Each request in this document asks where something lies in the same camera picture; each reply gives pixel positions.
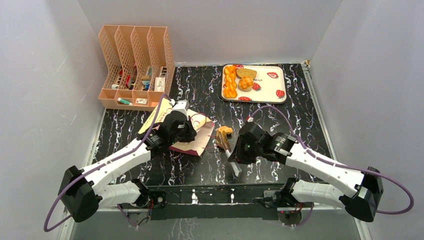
black marble table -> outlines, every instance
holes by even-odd
[[[313,150],[330,156],[324,132],[320,125],[313,99],[300,64],[272,64],[284,71],[281,81],[286,83],[287,101],[274,106],[282,110],[297,134]],[[177,67],[170,97],[188,100],[190,109],[206,114],[215,129],[226,125],[237,133],[244,120],[263,103],[223,101],[219,95],[223,66]],[[136,136],[150,112],[107,109],[97,142],[93,163],[126,146]],[[255,116],[264,130],[289,133],[289,127],[277,112],[267,108]],[[237,134],[232,138],[235,145]],[[213,138],[208,146],[213,146]],[[147,163],[135,166],[118,177],[112,184],[138,178],[147,186],[223,185],[284,183],[287,178],[298,177],[318,181],[314,176],[296,168],[283,166],[258,158],[255,164],[241,165],[241,176],[236,178],[227,163],[226,155],[219,149],[206,149],[201,157],[169,151]]]

perforated divider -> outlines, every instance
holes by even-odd
[[[165,79],[165,92],[170,93],[171,84],[174,78],[175,71],[175,62],[174,55],[171,49],[170,38],[168,36],[168,28],[165,30],[165,34],[163,35],[163,44],[165,47],[165,60],[166,60],[166,79]]]
[[[149,26],[136,26],[131,33],[132,50],[134,52],[135,64],[137,65],[137,79],[135,80],[134,90],[142,91],[142,76],[145,76],[150,66],[149,46],[147,34]]]
[[[161,95],[170,93],[174,77],[175,63],[167,27],[114,26],[105,25],[98,36],[109,73],[100,92],[99,100],[107,109],[153,111]],[[125,85],[128,76],[137,76],[132,90]],[[147,71],[151,66],[150,87],[143,90],[142,81],[148,79]],[[155,90],[155,79],[166,68],[164,91]],[[113,84],[121,81],[118,89]],[[118,102],[118,98],[130,101],[132,105]]]

bread slice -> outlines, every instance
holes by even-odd
[[[243,77],[251,77],[252,79],[255,79],[257,73],[257,71],[247,68],[237,68],[237,70],[235,70],[235,74],[237,74],[237,77],[241,79]]]

tray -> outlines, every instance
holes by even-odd
[[[284,81],[283,70],[278,66],[258,66],[258,65],[242,65],[234,64],[237,68],[246,68],[255,70],[257,75],[253,82],[254,89],[250,91],[243,91],[239,89],[239,77],[235,78],[237,83],[237,97],[226,98],[224,97],[224,84],[225,74],[222,73],[221,83],[221,97],[226,101],[234,102],[249,102],[249,103],[270,103],[270,104],[282,104],[286,101],[286,84]]]

strawberry print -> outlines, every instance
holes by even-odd
[[[282,90],[277,90],[277,91],[275,92],[275,94],[277,95],[277,97],[278,97],[279,99],[284,98],[284,96],[286,95],[286,93],[285,93],[284,91],[282,91]]]
[[[240,100],[240,101],[252,101],[252,99],[250,99],[247,96],[241,96],[241,97],[238,98],[238,100]]]
[[[262,88],[261,88],[261,86],[259,84],[257,84],[255,82],[255,83],[253,83],[252,89],[257,92],[257,91],[260,91]]]
[[[268,76],[270,76],[273,79],[278,79],[278,74],[276,72],[272,71],[272,72],[268,72],[266,74],[268,74]]]

